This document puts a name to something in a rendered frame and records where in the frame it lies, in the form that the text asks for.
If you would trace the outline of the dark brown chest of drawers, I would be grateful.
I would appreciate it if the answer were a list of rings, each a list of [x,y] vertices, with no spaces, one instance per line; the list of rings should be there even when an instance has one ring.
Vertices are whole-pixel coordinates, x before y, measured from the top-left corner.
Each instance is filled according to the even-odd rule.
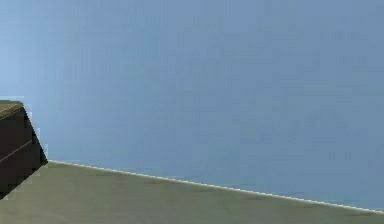
[[[0,100],[0,200],[47,163],[24,104]]]

